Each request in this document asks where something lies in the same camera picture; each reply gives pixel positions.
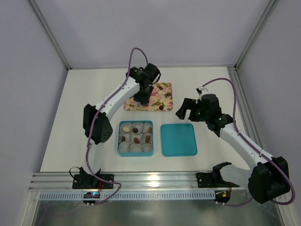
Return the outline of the white oval chocolate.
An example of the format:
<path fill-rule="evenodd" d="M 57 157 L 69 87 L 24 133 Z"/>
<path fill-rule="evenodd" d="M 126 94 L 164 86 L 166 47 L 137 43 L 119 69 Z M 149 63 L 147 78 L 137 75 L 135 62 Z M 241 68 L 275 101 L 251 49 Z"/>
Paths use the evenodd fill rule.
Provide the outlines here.
<path fill-rule="evenodd" d="M 124 130 L 125 132 L 129 132 L 129 131 L 130 131 L 130 129 L 129 129 L 128 127 L 124 127 L 123 130 Z"/>

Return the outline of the teal lid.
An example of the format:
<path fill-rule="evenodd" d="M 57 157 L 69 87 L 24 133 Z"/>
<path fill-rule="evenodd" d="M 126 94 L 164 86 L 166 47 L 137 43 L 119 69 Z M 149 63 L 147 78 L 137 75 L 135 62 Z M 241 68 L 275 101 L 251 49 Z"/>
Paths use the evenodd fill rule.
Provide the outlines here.
<path fill-rule="evenodd" d="M 162 154 L 165 157 L 195 156 L 198 153 L 194 127 L 190 123 L 160 127 Z"/>

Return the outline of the caramel bar chocolate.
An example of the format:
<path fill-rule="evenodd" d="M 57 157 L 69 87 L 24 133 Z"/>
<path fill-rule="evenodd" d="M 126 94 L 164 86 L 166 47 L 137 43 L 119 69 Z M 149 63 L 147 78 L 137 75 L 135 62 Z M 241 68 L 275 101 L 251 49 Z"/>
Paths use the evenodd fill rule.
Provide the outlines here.
<path fill-rule="evenodd" d="M 151 140 L 151 136 L 150 135 L 147 135 L 145 137 L 145 143 L 150 143 L 150 140 Z"/>

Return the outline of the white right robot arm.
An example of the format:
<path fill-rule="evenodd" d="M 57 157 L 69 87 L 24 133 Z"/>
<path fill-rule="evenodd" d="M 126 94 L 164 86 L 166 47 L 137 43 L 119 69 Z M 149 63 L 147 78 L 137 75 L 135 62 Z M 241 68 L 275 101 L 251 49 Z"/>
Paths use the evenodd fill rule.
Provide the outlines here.
<path fill-rule="evenodd" d="M 241 132 L 234 119 L 222 113 L 216 95 L 205 94 L 197 100 L 185 98 L 176 116 L 183 120 L 187 110 L 190 110 L 190 121 L 205 122 L 208 129 L 227 142 L 250 168 L 244 170 L 230 163 L 217 165 L 214 169 L 223 181 L 246 187 L 252 198 L 261 204 L 288 192 L 295 197 L 287 161 L 283 157 L 273 157 Z"/>

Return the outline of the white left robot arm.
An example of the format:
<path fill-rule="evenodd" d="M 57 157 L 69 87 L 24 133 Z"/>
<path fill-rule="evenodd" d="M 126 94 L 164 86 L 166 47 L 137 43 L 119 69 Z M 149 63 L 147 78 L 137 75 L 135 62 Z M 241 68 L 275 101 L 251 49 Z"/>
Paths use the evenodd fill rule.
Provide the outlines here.
<path fill-rule="evenodd" d="M 134 97 L 134 100 L 142 106 L 149 103 L 154 84 L 159 81 L 160 77 L 160 70 L 151 63 L 148 63 L 145 68 L 130 68 L 120 86 L 102 102 L 96 105 L 88 104 L 84 107 L 83 129 L 88 138 L 85 156 L 87 169 L 83 169 L 83 167 L 79 169 L 79 174 L 75 175 L 73 179 L 73 189 L 95 189 L 100 181 L 104 185 L 115 184 L 115 182 L 99 177 L 99 171 L 92 172 L 88 160 L 91 147 L 108 141 L 113 134 L 110 120 L 130 97 Z"/>

